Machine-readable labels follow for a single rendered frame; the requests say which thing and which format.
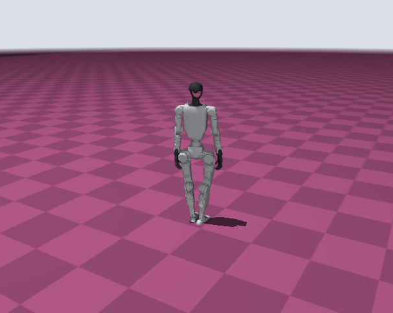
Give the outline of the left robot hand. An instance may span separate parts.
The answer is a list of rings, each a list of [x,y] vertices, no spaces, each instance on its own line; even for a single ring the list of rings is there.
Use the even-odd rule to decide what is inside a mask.
[[[182,167],[179,165],[179,163],[181,163],[181,162],[178,160],[178,155],[179,155],[178,149],[175,149],[175,150],[174,150],[174,155],[175,155],[174,160],[175,160],[175,165],[176,165],[176,167],[177,167],[178,169],[182,169]]]

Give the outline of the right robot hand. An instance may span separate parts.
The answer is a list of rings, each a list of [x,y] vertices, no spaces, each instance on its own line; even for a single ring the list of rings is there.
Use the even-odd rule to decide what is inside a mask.
[[[216,170],[220,170],[221,168],[222,168],[222,162],[223,162],[223,159],[222,159],[222,150],[221,149],[219,149],[218,150],[218,154],[216,153],[216,155],[217,155],[217,162],[215,163],[215,164],[217,164],[218,163],[218,165],[217,165],[217,167],[215,168]]]

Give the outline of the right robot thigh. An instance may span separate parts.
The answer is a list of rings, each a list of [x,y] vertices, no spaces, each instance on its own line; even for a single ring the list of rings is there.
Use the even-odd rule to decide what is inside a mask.
[[[204,194],[204,189],[208,185],[211,187],[212,179],[215,171],[215,155],[212,151],[203,150],[202,153],[204,159],[204,180],[199,186],[199,192]]]

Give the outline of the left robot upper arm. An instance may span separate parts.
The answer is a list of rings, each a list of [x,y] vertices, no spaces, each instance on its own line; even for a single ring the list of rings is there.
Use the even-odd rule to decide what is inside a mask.
[[[183,107],[184,105],[179,105],[175,109],[175,124],[176,124],[176,134],[181,134],[183,132],[182,118],[183,118]]]

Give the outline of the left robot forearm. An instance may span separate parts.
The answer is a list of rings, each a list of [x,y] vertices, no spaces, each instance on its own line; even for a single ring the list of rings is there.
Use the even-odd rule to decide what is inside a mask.
[[[174,127],[174,150],[178,149],[178,153],[181,151],[181,135],[176,134],[176,127]]]

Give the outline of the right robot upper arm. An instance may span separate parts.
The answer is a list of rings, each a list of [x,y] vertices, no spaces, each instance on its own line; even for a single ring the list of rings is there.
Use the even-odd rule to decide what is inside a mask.
[[[218,135],[218,119],[217,119],[217,109],[214,106],[206,106],[207,113],[210,115],[210,123],[212,128],[210,129],[211,135]]]

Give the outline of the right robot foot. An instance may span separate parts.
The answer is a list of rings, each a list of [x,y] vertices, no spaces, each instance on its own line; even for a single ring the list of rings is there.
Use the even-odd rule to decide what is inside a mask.
[[[200,220],[199,220],[199,219],[197,220],[196,224],[197,224],[197,225],[201,225],[201,224],[203,224],[205,221],[207,221],[209,218],[210,218],[210,216],[205,215],[205,216],[204,216],[204,220],[201,221],[201,218],[200,218]]]

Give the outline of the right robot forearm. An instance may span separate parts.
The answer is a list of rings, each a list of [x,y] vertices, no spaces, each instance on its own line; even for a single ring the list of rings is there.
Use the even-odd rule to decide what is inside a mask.
[[[217,128],[218,130],[218,135],[213,136],[213,140],[214,140],[214,146],[215,146],[215,152],[218,154],[218,150],[221,149],[221,137],[220,137],[220,131],[219,128]],[[222,150],[223,152],[223,150]]]

